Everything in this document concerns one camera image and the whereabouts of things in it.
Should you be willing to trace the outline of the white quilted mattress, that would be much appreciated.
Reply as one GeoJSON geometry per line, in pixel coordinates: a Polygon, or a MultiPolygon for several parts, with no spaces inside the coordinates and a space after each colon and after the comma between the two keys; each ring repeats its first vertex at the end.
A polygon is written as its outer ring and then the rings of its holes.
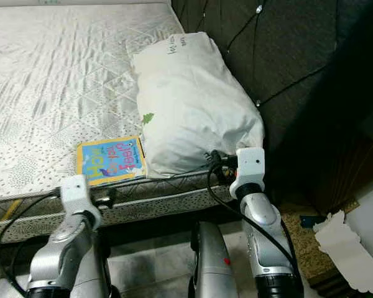
{"type": "MultiPolygon", "coordinates": [[[[0,215],[76,175],[81,143],[138,136],[143,147],[132,57],[172,34],[186,32],[168,2],[0,6],[0,215]]],[[[92,190],[141,201],[206,189],[207,173],[206,161],[92,190]]]]}

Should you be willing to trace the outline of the grey robot left leg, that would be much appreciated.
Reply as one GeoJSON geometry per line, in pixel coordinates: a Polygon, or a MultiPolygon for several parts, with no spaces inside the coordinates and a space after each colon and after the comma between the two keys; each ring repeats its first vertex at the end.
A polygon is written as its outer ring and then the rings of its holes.
{"type": "Polygon", "coordinates": [[[118,289],[111,284],[106,258],[94,246],[80,263],[70,298],[118,298],[118,289]]]}

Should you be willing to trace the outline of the grey robot right leg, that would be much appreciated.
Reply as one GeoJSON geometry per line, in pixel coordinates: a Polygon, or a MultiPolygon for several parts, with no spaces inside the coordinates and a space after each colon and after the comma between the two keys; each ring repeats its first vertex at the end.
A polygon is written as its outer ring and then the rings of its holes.
{"type": "Polygon", "coordinates": [[[217,224],[196,222],[190,236],[195,270],[188,284],[188,298],[238,298],[230,256],[217,224]]]}

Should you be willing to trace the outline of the patterned bed base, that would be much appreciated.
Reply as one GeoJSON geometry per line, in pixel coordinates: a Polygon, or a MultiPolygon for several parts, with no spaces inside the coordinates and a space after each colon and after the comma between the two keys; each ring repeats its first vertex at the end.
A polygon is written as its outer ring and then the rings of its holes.
{"type": "MultiPolygon", "coordinates": [[[[118,202],[113,208],[99,210],[103,216],[101,226],[114,226],[178,215],[214,207],[217,202],[206,188],[187,191],[178,195],[142,199],[141,201],[118,202]]],[[[63,220],[64,210],[57,197],[47,197],[31,207],[22,218],[9,227],[1,238],[2,244],[24,241],[40,235],[49,235],[63,220]]]]}

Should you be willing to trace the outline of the colourful children's board book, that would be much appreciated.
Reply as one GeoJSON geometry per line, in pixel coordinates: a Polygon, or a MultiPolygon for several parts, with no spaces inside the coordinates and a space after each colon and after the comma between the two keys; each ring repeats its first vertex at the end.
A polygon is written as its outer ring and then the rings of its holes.
{"type": "Polygon", "coordinates": [[[81,143],[76,147],[75,173],[90,186],[142,179],[147,165],[138,136],[81,143]]]}

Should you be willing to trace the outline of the white scalloped card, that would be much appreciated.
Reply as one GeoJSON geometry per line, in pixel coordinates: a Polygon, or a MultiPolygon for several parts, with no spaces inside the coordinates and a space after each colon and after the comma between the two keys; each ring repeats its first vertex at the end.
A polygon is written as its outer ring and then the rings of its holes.
{"type": "Polygon", "coordinates": [[[351,289],[373,294],[373,256],[340,210],[313,227],[318,249],[331,258],[351,289]]]}

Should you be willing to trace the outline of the white printed pillow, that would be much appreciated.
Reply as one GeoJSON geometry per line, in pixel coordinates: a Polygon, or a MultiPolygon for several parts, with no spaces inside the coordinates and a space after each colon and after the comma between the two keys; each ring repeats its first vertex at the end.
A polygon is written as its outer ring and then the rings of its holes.
{"type": "Polygon", "coordinates": [[[206,154],[262,147],[264,122],[206,32],[172,34],[132,57],[152,179],[189,173],[206,154]]]}

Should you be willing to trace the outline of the grey robot leg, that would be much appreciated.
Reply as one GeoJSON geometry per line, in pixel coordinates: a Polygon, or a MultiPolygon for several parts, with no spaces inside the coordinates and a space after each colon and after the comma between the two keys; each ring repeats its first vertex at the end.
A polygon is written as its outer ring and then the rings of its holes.
{"type": "Polygon", "coordinates": [[[118,289],[111,284],[106,258],[94,246],[80,263],[70,298],[118,298],[118,289]]]}
{"type": "Polygon", "coordinates": [[[195,270],[188,284],[188,298],[238,298],[230,256],[217,224],[196,222],[190,236],[195,270]]]}

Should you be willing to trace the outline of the dark tufted headboard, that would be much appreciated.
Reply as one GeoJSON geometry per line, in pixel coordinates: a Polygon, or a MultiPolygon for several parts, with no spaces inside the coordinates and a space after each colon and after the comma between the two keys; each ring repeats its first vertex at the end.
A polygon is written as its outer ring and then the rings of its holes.
{"type": "Polygon", "coordinates": [[[268,182],[331,210],[373,181],[373,0],[172,0],[264,119],[268,182]]]}

